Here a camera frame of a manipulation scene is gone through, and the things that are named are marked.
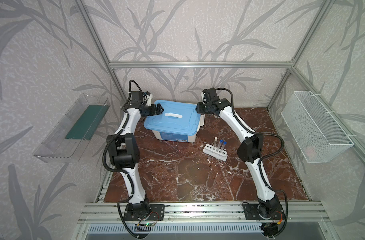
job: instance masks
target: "lid handle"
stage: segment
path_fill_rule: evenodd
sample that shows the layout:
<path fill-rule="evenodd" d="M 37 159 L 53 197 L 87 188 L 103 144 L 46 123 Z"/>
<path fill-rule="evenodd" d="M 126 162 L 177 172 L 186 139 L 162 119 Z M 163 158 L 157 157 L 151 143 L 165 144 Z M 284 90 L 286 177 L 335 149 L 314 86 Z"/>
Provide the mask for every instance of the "lid handle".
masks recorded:
<path fill-rule="evenodd" d="M 176 117 L 176 118 L 182 118 L 183 116 L 176 113 L 166 113 L 165 116 L 167 117 Z"/>

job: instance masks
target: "wire mesh basket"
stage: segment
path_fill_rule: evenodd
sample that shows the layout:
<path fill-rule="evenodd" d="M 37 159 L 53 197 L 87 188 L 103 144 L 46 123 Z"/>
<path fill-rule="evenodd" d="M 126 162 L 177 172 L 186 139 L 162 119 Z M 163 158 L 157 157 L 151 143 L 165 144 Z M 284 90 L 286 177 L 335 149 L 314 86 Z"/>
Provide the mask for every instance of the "wire mesh basket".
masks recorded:
<path fill-rule="evenodd" d="M 308 163 L 329 162 L 351 138 L 311 91 L 295 91 L 281 113 Z"/>

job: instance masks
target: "test tube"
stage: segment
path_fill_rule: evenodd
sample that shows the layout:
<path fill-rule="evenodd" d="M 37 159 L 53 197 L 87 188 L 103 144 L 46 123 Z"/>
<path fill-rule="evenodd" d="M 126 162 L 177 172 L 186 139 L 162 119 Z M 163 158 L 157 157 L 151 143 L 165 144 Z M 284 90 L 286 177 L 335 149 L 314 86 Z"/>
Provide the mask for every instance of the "test tube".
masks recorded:
<path fill-rule="evenodd" d="M 227 144 L 226 141 L 223 142 L 223 145 L 221 146 L 219 153 L 222 153 L 223 152 L 224 147 L 225 147 L 225 144 Z"/>
<path fill-rule="evenodd" d="M 217 148 L 216 148 L 216 151 L 218 152 L 220 147 L 221 147 L 221 144 L 223 144 L 223 140 L 221 139 L 219 144 L 217 145 Z"/>
<path fill-rule="evenodd" d="M 216 147 L 217 137 L 214 138 L 213 146 Z"/>

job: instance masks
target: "wall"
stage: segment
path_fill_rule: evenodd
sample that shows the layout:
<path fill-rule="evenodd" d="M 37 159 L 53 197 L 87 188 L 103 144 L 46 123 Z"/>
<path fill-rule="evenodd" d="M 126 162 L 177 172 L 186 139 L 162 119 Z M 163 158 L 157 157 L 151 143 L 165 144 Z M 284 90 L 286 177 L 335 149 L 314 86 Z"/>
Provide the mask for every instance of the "wall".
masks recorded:
<path fill-rule="evenodd" d="M 290 61 L 322 0 L 85 0 L 110 61 Z M 116 69 L 159 99 L 197 102 L 227 87 L 265 107 L 284 69 Z"/>
<path fill-rule="evenodd" d="M 296 68 L 365 143 L 365 1 L 335 1 Z M 307 193 L 323 202 L 339 237 L 365 240 L 365 166 L 354 149 L 308 164 L 281 117 L 292 92 L 302 90 L 290 77 L 272 118 Z"/>
<path fill-rule="evenodd" d="M 32 156 L 81 93 L 111 103 L 78 163 Z M 0 239 L 69 239 L 104 171 L 120 97 L 73 1 L 0 1 Z"/>

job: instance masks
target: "vent grille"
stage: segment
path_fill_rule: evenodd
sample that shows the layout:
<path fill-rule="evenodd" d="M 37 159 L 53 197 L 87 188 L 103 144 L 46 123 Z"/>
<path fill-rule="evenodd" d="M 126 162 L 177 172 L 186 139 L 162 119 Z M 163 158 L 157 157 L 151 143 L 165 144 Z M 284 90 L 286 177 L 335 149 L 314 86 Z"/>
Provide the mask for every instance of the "vent grille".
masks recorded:
<path fill-rule="evenodd" d="M 132 232 L 137 232 L 136 224 L 128 224 Z M 153 227 L 142 227 L 141 233 L 260 233 L 261 223 L 157 223 Z M 127 233 L 121 223 L 95 223 L 89 227 L 89 234 Z"/>

